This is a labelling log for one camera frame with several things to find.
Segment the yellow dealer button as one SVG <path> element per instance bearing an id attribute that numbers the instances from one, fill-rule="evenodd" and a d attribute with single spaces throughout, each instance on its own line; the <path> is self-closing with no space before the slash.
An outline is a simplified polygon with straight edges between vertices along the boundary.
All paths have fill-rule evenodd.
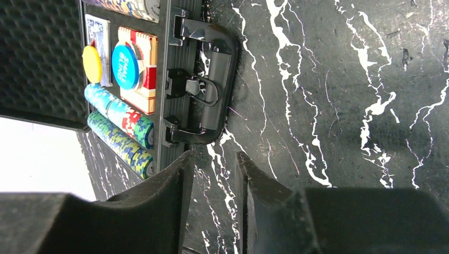
<path id="1" fill-rule="evenodd" d="M 82 54 L 83 68 L 87 79 L 91 83 L 99 83 L 102 79 L 102 63 L 97 49 L 86 46 Z"/>

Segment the blue dealer button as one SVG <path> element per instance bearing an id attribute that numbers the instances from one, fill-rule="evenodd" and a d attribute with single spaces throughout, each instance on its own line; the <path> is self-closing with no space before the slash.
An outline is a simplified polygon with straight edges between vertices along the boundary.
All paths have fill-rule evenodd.
<path id="1" fill-rule="evenodd" d="M 135 89 L 139 82 L 139 64 L 134 50 L 128 45 L 117 45 L 112 53 L 112 70 L 115 81 L 125 89 Z"/>

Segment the blue playing card deck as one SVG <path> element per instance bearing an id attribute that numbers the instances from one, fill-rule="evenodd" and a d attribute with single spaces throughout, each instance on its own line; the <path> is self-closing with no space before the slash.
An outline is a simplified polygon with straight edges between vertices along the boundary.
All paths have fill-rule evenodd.
<path id="1" fill-rule="evenodd" d="M 102 79 L 99 83 L 95 84 L 111 87 L 110 21 L 90 14 L 85 14 L 85 29 L 86 46 L 93 46 L 97 49 L 102 63 Z"/>

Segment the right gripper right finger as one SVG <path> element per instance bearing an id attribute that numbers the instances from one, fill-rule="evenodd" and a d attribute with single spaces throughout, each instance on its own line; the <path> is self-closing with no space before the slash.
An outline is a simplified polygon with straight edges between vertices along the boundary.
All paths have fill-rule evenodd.
<path id="1" fill-rule="evenodd" d="M 236 155 L 243 253 L 448 253 L 448 217 L 415 189 L 290 190 Z"/>

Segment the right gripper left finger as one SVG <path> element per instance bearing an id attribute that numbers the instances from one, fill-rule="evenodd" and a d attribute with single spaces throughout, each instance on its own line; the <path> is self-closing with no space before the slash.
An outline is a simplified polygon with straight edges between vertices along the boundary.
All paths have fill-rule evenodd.
<path id="1" fill-rule="evenodd" d="M 105 201 L 2 193 L 1 253 L 181 253 L 193 155 Z"/>

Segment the red playing card deck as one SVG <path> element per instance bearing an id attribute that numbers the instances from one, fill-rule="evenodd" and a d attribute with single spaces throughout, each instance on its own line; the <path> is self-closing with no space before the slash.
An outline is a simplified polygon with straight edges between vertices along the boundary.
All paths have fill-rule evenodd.
<path id="1" fill-rule="evenodd" d="M 130 46 L 138 59 L 139 82 L 135 89 L 120 88 L 120 96 L 135 108 L 147 115 L 155 112 L 158 37 L 135 29 L 121 26 L 118 28 L 117 45 Z"/>

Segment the black poker set case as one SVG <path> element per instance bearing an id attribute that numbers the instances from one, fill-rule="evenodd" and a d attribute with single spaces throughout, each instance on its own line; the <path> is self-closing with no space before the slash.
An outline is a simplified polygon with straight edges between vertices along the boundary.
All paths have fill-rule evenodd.
<path id="1" fill-rule="evenodd" d="M 238 42 L 224 26 L 200 20 L 201 1 L 161 1 L 158 22 L 109 11 L 83 1 L 1 1 L 1 116 L 75 131 L 87 129 L 93 110 L 82 49 L 85 15 L 110 23 L 109 45 L 125 26 L 158 38 L 154 172 L 163 170 L 187 144 L 209 144 L 223 132 L 230 102 Z M 198 98 L 201 120 L 190 128 L 196 48 L 211 46 L 206 92 Z"/>

